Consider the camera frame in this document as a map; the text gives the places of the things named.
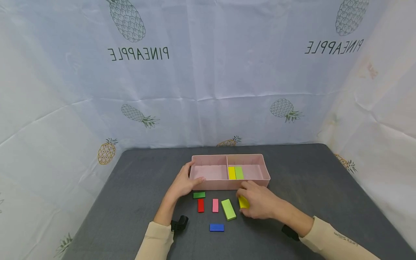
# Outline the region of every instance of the wooden block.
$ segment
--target wooden block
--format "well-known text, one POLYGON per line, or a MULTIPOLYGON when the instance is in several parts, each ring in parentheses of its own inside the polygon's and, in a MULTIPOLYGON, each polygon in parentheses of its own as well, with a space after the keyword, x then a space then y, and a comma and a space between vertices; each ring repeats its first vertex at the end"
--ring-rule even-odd
POLYGON ((209 224, 211 232, 224 232, 224 224, 209 224))
POLYGON ((212 199, 212 212, 218 212, 218 199, 212 199))
POLYGON ((237 180, 244 180, 243 169, 241 166, 236 166, 235 168, 235 178, 237 180))
POLYGON ((236 180, 234 167, 228 167, 228 176, 230 177, 230 180, 236 180))
POLYGON ((199 198, 198 199, 198 212, 204 212, 204 199, 203 198, 199 198))
POLYGON ((243 196, 238 197, 238 203, 240 204, 240 208, 250 208, 250 203, 243 196))
POLYGON ((205 191, 202 192, 194 192, 193 198, 205 198, 205 191))
POLYGON ((228 221, 237 217, 235 215, 233 206, 231 205, 230 199, 226 199, 224 201, 221 201, 221 205, 223 206, 225 217, 227 218, 228 221))

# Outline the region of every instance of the gray tabletop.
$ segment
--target gray tabletop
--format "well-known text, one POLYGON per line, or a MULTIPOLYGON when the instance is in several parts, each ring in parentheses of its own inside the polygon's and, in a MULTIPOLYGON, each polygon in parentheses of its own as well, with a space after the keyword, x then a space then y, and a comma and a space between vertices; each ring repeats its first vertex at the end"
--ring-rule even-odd
MULTIPOLYGON (((416 259, 323 144, 125 151, 63 259, 133 260, 165 191, 181 166, 198 154, 263 154, 271 176, 268 188, 276 195, 331 223, 383 260, 416 259)), ((205 203, 205 213, 197 212, 192 193, 177 203, 173 218, 186 215, 189 222, 185 231, 175 234, 168 259, 322 259, 283 234, 281 223, 240 215, 235 191, 207 191, 205 203), (237 218, 226 221, 221 208, 212 213, 212 198, 229 198, 237 218), (224 223, 225 232, 210 232, 210 223, 224 223)))

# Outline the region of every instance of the white curtain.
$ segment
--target white curtain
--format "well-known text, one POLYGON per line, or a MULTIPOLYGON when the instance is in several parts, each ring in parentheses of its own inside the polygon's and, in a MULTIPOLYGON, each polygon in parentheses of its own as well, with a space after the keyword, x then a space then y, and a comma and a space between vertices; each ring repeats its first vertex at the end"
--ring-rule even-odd
POLYGON ((126 149, 317 141, 416 248, 415 8, 0 0, 2 255, 61 257, 126 149))

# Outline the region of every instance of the pink plastic box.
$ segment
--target pink plastic box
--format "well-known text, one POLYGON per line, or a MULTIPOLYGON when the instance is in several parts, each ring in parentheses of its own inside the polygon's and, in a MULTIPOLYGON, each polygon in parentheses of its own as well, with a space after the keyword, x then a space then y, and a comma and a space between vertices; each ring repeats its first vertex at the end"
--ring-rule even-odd
POLYGON ((262 154, 194 155, 192 160, 195 164, 191 167, 189 178, 206 178, 194 191, 238 190, 243 181, 252 180, 261 186, 267 186, 270 181, 262 154), (229 179, 228 167, 232 166, 241 166, 244 180, 229 179))

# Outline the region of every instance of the black wrist strap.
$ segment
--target black wrist strap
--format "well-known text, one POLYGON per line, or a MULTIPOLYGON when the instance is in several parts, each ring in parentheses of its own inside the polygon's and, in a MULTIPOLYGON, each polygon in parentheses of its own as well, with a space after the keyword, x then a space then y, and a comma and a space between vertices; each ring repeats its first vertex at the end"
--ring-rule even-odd
POLYGON ((288 237, 292 238, 293 240, 300 241, 299 235, 293 229, 289 228, 288 226, 284 225, 282 228, 282 232, 288 237))
POLYGON ((186 228, 186 224, 188 223, 189 218, 187 216, 182 215, 179 218, 179 221, 171 221, 171 230, 173 232, 176 231, 183 231, 186 228))

